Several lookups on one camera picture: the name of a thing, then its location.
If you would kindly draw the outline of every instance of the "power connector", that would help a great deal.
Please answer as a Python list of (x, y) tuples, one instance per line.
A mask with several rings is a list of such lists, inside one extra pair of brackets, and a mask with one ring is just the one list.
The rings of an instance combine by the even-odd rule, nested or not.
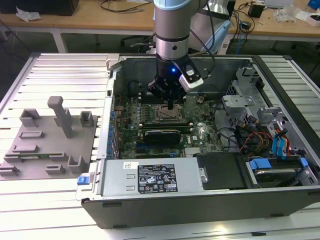
[(250, 30), (251, 28), (251, 22), (248, 22), (248, 21), (241, 21), (239, 23), (239, 27), (242, 29), (242, 30)]

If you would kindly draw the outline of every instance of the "gray plastic mount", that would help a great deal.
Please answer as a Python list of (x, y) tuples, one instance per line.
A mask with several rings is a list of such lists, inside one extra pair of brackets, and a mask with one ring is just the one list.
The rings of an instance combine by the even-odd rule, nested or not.
[(98, 117), (71, 116), (61, 96), (47, 102), (55, 116), (25, 109), (22, 126), (0, 165), (0, 180), (77, 178), (89, 170)]

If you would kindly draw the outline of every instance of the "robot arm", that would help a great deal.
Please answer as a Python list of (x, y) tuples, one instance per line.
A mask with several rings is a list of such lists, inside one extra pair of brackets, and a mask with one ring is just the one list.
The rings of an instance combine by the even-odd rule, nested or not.
[(188, 57), (191, 18), (207, 0), (154, 0), (156, 76), (148, 90), (167, 102), (182, 100), (204, 81)]

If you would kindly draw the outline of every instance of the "warning label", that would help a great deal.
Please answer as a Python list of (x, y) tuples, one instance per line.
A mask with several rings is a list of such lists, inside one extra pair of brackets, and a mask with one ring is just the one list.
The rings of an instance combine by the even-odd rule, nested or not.
[(141, 194), (178, 192), (175, 165), (139, 165), (138, 191)]

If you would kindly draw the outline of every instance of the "motherboard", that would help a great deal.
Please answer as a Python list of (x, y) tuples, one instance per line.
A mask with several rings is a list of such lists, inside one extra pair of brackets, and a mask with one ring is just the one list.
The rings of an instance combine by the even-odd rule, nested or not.
[(173, 109), (146, 102), (141, 97), (115, 96), (120, 159), (192, 157), (223, 151), (212, 121), (216, 101), (188, 95)]

